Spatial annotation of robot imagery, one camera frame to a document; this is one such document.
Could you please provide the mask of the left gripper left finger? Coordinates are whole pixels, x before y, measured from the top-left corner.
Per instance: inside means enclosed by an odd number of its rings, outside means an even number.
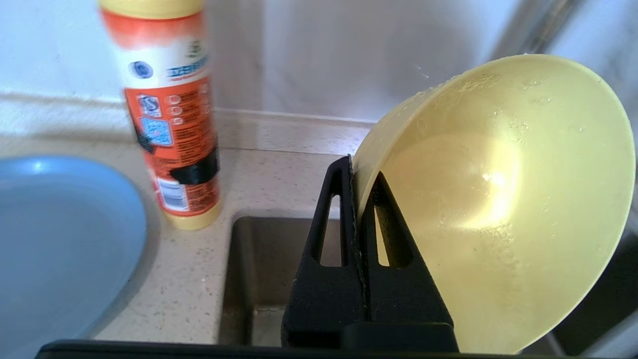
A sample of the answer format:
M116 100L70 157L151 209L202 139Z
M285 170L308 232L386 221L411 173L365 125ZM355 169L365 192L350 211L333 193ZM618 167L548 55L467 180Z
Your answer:
M326 170L305 249L281 323L286 348L338 349L342 330L365 318L353 199L352 159L342 157ZM341 264L321 264L332 199L339 197Z

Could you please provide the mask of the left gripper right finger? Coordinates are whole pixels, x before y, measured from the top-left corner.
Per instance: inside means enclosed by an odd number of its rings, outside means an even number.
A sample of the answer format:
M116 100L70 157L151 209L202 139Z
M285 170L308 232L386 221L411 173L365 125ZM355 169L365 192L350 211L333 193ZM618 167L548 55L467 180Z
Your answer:
M383 173L360 224L365 320L360 349L458 352L454 321Z

